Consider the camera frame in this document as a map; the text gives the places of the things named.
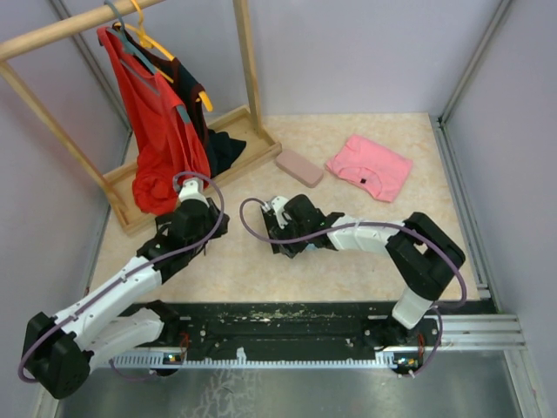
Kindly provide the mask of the black glasses case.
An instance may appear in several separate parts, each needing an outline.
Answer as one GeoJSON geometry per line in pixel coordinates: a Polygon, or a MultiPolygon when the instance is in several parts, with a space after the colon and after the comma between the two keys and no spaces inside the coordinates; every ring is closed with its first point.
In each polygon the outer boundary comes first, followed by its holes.
{"type": "Polygon", "coordinates": [[[281,226],[279,224],[278,215],[273,209],[266,210],[262,208],[261,213],[265,222],[268,239],[272,241],[271,247],[274,254],[281,253],[289,259],[293,259],[310,245],[307,240],[285,243],[285,240],[300,238],[304,236],[305,233],[299,230],[298,225],[293,220],[287,220],[286,223],[281,226]]]}

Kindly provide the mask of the pink glasses case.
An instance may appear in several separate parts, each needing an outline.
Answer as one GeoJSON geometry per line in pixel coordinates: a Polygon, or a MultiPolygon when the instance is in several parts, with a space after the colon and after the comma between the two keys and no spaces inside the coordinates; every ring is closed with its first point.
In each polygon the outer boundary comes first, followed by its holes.
{"type": "Polygon", "coordinates": [[[317,186],[324,177],[321,168],[292,150],[283,150],[275,158],[275,164],[280,170],[309,188],[317,186]]]}

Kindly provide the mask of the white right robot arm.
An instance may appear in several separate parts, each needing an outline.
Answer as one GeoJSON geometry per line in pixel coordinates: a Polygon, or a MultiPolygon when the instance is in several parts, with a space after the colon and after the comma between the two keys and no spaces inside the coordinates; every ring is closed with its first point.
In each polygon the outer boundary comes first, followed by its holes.
{"type": "Polygon", "coordinates": [[[388,256],[406,283],[388,324],[390,337],[401,345],[419,335],[419,322],[466,261],[460,247],[423,212],[384,225],[343,212],[325,215],[304,194],[275,197],[261,212],[272,250],[291,259],[311,247],[388,256]]]}

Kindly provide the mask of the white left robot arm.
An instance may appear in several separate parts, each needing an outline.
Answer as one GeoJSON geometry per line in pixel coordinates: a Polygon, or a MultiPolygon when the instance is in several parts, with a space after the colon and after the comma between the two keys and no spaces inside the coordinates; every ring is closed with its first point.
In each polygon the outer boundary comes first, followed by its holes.
{"type": "Polygon", "coordinates": [[[185,269],[210,239],[226,234],[228,220],[223,204],[210,198],[184,200],[169,224],[100,288],[53,316],[40,312],[28,321],[19,379],[63,399],[122,353],[155,341],[175,343],[181,325],[164,302],[150,302],[130,316],[123,312],[185,269]]]}

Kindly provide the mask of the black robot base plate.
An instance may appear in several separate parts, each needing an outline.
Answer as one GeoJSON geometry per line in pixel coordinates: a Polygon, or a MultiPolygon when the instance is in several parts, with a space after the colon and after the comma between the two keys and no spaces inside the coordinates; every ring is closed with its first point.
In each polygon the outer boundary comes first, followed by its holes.
{"type": "Polygon", "coordinates": [[[169,367],[420,368],[440,334],[432,316],[406,329],[391,302],[173,303],[174,324],[146,347],[169,367]]]}

